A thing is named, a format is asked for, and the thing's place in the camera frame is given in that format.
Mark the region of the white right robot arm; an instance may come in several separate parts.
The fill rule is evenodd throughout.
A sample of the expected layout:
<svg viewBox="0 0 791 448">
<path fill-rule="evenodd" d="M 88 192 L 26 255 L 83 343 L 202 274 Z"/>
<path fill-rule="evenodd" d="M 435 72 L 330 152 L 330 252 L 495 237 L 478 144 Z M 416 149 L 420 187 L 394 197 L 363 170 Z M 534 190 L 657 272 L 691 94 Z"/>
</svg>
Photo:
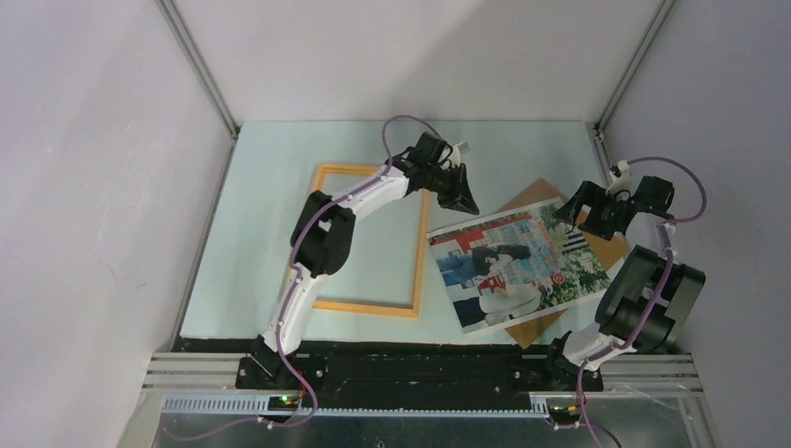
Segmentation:
<svg viewBox="0 0 791 448">
<path fill-rule="evenodd" d="M 655 252 L 635 246 L 604 292 L 593 323 L 552 342 L 542 366 L 551 388 L 565 390 L 580 374 L 597 371 L 607 360 L 658 350 L 675 341 L 706 276 L 675 260 L 669 238 L 675 222 L 669 212 L 673 197 L 673 184 L 656 176 L 644 177 L 635 191 L 605 189 L 585 181 L 556 212 L 560 222 L 572 224 L 588 207 L 579 228 L 605 240 L 624 232 L 638 214 L 659 217 L 663 248 Z"/>
</svg>

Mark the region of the colourful printed photo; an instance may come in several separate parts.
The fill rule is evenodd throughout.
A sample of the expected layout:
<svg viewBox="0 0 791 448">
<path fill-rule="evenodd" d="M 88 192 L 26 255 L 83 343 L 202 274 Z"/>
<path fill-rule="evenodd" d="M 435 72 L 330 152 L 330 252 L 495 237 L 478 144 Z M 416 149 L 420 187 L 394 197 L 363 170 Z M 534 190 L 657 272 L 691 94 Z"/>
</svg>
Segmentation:
<svg viewBox="0 0 791 448">
<path fill-rule="evenodd" d="M 486 333 L 599 300 L 610 285 L 583 232 L 539 203 L 428 234 L 463 333 Z"/>
</svg>

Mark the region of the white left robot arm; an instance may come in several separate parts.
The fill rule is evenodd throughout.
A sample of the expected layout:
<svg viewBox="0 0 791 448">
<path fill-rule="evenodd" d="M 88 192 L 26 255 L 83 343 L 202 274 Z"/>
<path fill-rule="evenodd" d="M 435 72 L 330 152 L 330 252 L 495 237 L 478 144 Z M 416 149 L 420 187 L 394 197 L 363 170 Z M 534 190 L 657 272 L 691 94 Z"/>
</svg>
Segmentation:
<svg viewBox="0 0 791 448">
<path fill-rule="evenodd" d="M 478 215 L 462 161 L 466 142 L 455 145 L 430 132 L 360 183 L 335 194 L 321 190 L 306 199 L 290 238 L 288 275 L 271 323 L 260 334 L 251 357 L 258 375 L 272 388 L 284 388 L 295 376 L 288 358 L 300 346 L 318 288 L 349 258 L 358 221 L 388 203 L 425 190 L 443 209 Z"/>
</svg>

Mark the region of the orange wooden picture frame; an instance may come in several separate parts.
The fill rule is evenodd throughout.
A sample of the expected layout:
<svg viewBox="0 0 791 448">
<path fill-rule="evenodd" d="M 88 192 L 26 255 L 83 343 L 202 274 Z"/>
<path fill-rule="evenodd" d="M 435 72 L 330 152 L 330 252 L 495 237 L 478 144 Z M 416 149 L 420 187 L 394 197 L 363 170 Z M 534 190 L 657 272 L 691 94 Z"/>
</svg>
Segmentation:
<svg viewBox="0 0 791 448">
<path fill-rule="evenodd" d="M 357 220 L 349 258 L 318 288 L 313 307 L 418 317 L 431 201 L 420 190 Z"/>
</svg>

